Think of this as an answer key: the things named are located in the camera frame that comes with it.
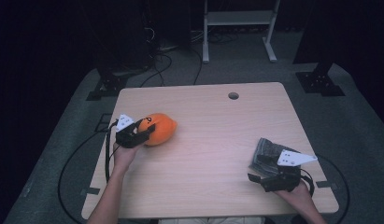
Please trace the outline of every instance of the wooden table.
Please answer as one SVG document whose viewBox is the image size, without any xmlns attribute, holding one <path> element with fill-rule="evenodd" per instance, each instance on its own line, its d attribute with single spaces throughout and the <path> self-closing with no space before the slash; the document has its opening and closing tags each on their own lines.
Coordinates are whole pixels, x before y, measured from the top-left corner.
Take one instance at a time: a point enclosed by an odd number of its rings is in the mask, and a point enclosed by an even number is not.
<svg viewBox="0 0 384 224">
<path fill-rule="evenodd" d="M 238 99 L 229 98 L 238 95 Z M 120 217 L 240 217 L 294 213 L 274 193 L 249 181 L 247 173 L 261 137 L 313 155 L 305 131 L 280 83 L 178 86 L 122 90 L 112 121 L 121 113 L 135 121 L 161 112 L 178 122 L 173 137 L 141 148 L 124 178 Z M 114 129 L 111 143 L 115 141 Z M 102 147 L 82 216 L 88 218 L 105 180 Z M 314 181 L 326 177 L 315 161 L 302 165 Z M 322 213 L 338 203 L 330 188 L 313 200 Z"/>
</svg>

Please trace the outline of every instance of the hole in table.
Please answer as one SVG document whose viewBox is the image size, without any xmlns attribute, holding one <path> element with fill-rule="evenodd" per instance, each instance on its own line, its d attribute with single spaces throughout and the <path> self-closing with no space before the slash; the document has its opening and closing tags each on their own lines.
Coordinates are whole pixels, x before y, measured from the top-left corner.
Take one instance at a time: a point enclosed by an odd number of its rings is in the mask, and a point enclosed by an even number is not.
<svg viewBox="0 0 384 224">
<path fill-rule="evenodd" d="M 232 100 L 236 100 L 236 99 L 238 99 L 238 97 L 240 97 L 240 96 L 236 92 L 230 92 L 229 93 L 229 98 Z"/>
</svg>

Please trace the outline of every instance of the dark background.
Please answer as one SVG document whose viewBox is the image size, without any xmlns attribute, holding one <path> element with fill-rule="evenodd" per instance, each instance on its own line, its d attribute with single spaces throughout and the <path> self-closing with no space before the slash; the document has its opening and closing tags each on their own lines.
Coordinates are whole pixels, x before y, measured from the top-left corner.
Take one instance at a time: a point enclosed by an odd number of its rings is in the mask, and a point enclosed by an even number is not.
<svg viewBox="0 0 384 224">
<path fill-rule="evenodd" d="M 189 28 L 202 29 L 204 1 L 103 2 L 0 0 L 0 222 L 88 72 L 101 62 L 149 66 L 151 49 L 141 25 L 182 45 L 188 44 Z M 227 9 L 272 5 L 223 3 Z M 210 1 L 210 8 L 220 4 Z M 174 22 L 169 12 L 183 19 L 168 26 Z M 295 62 L 315 63 L 329 50 L 384 121 L 384 1 L 283 0 L 276 30 L 302 28 Z"/>
</svg>

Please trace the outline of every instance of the hand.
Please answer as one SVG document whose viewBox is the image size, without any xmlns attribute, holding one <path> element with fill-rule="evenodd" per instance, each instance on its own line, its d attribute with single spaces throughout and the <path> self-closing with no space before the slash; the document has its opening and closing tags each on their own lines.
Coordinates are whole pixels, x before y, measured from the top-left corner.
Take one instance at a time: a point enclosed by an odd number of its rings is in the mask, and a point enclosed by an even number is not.
<svg viewBox="0 0 384 224">
<path fill-rule="evenodd" d="M 143 145 L 139 145 L 133 148 L 125 148 L 117 143 L 113 144 L 113 150 L 114 152 L 114 167 L 113 167 L 113 173 L 120 172 L 122 175 L 127 172 L 131 162 L 133 162 L 136 152 L 142 147 Z"/>
<path fill-rule="evenodd" d="M 285 202 L 289 203 L 308 223 L 326 223 L 315 206 L 308 187 L 303 180 L 293 191 L 274 191 Z"/>
</svg>

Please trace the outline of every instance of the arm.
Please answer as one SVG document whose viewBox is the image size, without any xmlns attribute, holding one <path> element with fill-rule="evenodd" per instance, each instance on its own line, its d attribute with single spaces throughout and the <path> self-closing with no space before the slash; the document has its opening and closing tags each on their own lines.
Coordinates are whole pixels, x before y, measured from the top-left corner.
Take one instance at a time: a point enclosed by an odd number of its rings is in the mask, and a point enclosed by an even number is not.
<svg viewBox="0 0 384 224">
<path fill-rule="evenodd" d="M 309 224 L 324 224 L 326 221 L 317 210 L 306 183 L 301 180 L 293 191 L 275 191 L 275 194 L 289 203 Z"/>
<path fill-rule="evenodd" d="M 114 154 L 114 166 L 112 174 L 107 182 L 104 193 L 98 205 L 92 211 L 87 223 L 117 223 L 119 217 L 122 180 L 128 170 L 135 154 L 141 146 L 134 148 L 120 147 L 116 143 Z"/>
</svg>

